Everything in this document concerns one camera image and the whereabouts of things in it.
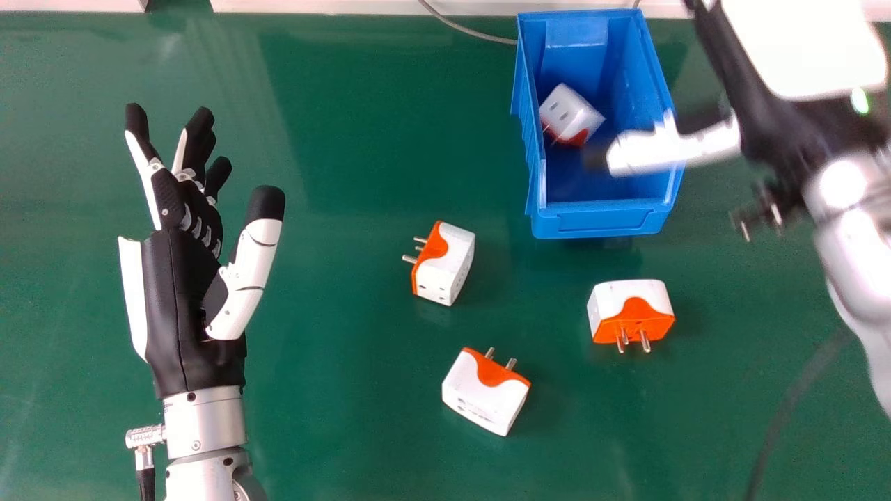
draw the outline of wire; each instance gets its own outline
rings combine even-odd
[[[425,9],[427,9],[427,12],[430,12],[431,14],[433,14],[433,17],[442,21],[443,24],[445,24],[446,26],[457,29],[458,31],[461,31],[463,33],[467,33],[471,37],[482,38],[483,40],[488,40],[489,42],[496,42],[497,44],[505,44],[505,45],[516,45],[517,44],[517,40],[515,40],[514,38],[496,37],[495,35],[488,35],[486,33],[476,31],[475,29],[470,29],[470,28],[464,27],[464,26],[458,24],[457,22],[454,22],[454,21],[448,19],[446,16],[442,15],[441,13],[439,13],[438,10],[433,8],[433,5],[430,5],[427,3],[427,0],[418,0],[418,3],[421,4],[421,6],[423,6]]]
[[[764,470],[767,467],[767,460],[770,459],[773,448],[776,447],[776,441],[780,437],[780,432],[789,424],[789,418],[795,411],[798,401],[810,390],[811,385],[820,379],[823,371],[832,364],[842,348],[853,338],[854,335],[847,329],[838,329],[832,337],[817,348],[811,355],[811,359],[807,361],[805,368],[801,370],[798,379],[789,385],[789,388],[786,390],[786,397],[783,398],[776,414],[773,415],[771,426],[767,429],[767,434],[764,436],[764,443],[761,445],[761,451],[758,452],[755,465],[752,466],[752,473],[748,478],[748,487],[746,488],[746,501],[755,501],[758,490],[761,488],[761,483],[764,481]]]

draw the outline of adapter inside blue bin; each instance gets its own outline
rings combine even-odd
[[[537,238],[654,234],[680,187],[683,165],[640,177],[585,169],[578,149],[544,136],[538,106],[560,83],[606,119],[589,144],[629,129],[652,129],[671,95],[638,10],[529,12],[519,44],[511,112],[520,118],[529,166],[526,213]]]

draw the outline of power adapter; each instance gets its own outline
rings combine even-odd
[[[452,306],[473,262],[476,235],[458,226],[437,221],[427,238],[414,237],[418,257],[404,255],[412,263],[412,293],[419,298]]]
[[[463,348],[443,380],[443,402],[480,427],[505,437],[526,402],[531,383],[513,372],[516,358],[502,367],[492,360],[494,354],[494,348],[485,355]]]
[[[619,353],[632,341],[650,353],[650,343],[664,338],[674,323],[668,290],[660,280],[598,283],[587,308],[593,341],[615,343]]]
[[[544,132],[553,137],[555,143],[579,147],[604,120],[603,115],[566,84],[554,88],[538,107],[538,115]]]

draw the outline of robotic hand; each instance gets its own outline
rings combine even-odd
[[[774,179],[734,223],[749,240],[752,226],[780,231],[810,213],[830,296],[891,416],[891,118],[879,37],[857,0],[686,4],[732,112],[698,134],[679,134],[670,115],[653,132],[624,133],[607,167],[641,174],[740,151],[770,167]]]
[[[284,216],[284,193],[254,190],[245,227],[228,259],[217,261],[223,226],[217,194],[232,172],[226,157],[205,174],[217,137],[207,108],[183,129],[167,170],[149,141],[145,111],[127,106],[125,138],[143,182],[154,232],[119,237],[121,274],[136,353],[149,364],[164,424],[127,432],[143,501],[153,501],[151,448],[166,442],[167,500],[258,501],[241,394],[245,325],[272,267]]]

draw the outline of green surface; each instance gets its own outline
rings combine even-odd
[[[123,433],[160,405],[115,243],[150,229],[130,101],[167,159],[197,106],[217,115],[229,235],[254,185],[288,194],[245,392],[272,499],[741,498],[784,390],[839,325],[809,224],[753,245],[729,227],[750,201],[743,162],[687,173],[659,235],[537,241],[509,47],[428,18],[159,10],[0,17],[0,499],[137,499]],[[717,94],[688,24],[651,30],[680,109]],[[412,297],[399,260],[438,218],[478,236],[453,308]],[[591,344],[584,304],[635,277],[664,280],[678,320],[650,356],[620,357]],[[440,402],[465,345],[533,382],[507,439]],[[889,442],[852,346],[798,409],[764,498],[887,499]]]

